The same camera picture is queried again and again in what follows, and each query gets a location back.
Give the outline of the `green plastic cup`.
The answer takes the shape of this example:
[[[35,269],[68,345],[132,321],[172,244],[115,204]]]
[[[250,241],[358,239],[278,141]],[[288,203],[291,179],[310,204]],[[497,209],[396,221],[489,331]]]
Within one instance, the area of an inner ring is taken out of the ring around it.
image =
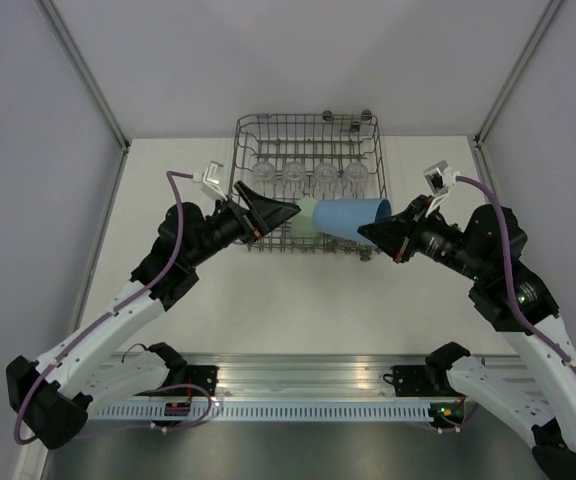
[[[300,198],[296,205],[300,212],[291,220],[290,237],[298,245],[312,244],[318,239],[319,232],[313,226],[312,217],[318,200],[306,196]]]

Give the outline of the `blue plastic cup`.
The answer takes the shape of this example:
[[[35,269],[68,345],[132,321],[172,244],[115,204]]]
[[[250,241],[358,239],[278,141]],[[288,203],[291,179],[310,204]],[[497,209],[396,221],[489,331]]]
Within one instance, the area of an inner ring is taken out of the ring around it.
[[[391,204],[385,198],[320,200],[313,210],[312,224],[321,233],[373,247],[370,240],[358,233],[359,227],[391,215]]]

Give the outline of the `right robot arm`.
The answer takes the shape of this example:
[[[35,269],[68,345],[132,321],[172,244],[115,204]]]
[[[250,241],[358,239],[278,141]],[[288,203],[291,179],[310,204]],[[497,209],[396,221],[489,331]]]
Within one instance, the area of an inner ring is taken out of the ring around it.
[[[554,297],[519,259],[526,233],[506,207],[479,206],[459,229],[430,206],[421,195],[403,212],[358,232],[397,264],[422,254],[471,280],[475,310],[521,358],[546,404],[488,372],[456,342],[426,357],[427,388],[475,401],[529,446],[548,478],[576,479],[576,351]]]

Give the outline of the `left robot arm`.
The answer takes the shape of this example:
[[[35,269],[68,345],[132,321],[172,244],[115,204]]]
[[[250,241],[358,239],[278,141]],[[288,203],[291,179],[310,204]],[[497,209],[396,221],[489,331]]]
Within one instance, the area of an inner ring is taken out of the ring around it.
[[[198,282],[197,268],[230,245],[254,243],[300,209],[266,198],[243,182],[242,199],[215,202],[212,214],[181,198],[167,211],[149,254],[106,310],[34,360],[18,356],[5,369],[8,399],[16,413],[13,436],[20,445],[41,442],[58,449],[73,440],[91,415],[135,394],[159,390],[174,396],[186,384],[186,361],[165,343],[137,359],[100,370],[132,335],[170,310]]]

